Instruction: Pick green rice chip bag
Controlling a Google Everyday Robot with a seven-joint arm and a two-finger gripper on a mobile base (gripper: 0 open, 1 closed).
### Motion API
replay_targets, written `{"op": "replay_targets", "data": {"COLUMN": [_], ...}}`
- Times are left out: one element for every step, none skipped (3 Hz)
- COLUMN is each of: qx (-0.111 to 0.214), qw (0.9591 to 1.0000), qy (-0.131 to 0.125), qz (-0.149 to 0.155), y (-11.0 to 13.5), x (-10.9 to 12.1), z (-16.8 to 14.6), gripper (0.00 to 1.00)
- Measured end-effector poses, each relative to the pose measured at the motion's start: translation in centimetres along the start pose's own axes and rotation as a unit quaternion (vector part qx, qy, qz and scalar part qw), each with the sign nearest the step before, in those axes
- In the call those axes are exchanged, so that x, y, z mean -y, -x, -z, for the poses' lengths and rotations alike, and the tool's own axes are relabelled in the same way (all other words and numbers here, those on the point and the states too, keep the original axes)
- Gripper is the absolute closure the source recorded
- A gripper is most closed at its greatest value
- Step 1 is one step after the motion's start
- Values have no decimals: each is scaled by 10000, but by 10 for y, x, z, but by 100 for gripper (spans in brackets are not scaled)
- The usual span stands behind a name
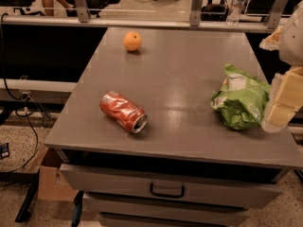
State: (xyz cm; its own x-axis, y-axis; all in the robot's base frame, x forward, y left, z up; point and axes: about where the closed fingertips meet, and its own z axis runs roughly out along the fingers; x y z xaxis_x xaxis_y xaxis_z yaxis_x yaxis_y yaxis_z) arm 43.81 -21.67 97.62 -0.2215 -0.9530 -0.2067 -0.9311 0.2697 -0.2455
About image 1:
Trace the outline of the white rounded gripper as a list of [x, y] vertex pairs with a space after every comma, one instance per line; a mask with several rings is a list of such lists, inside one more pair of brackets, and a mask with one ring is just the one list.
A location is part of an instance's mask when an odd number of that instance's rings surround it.
[[261, 122], [264, 131], [278, 132], [303, 107], [303, 1], [284, 27], [278, 27], [259, 47], [269, 51], [279, 49], [280, 59], [292, 66], [284, 75], [275, 74]]

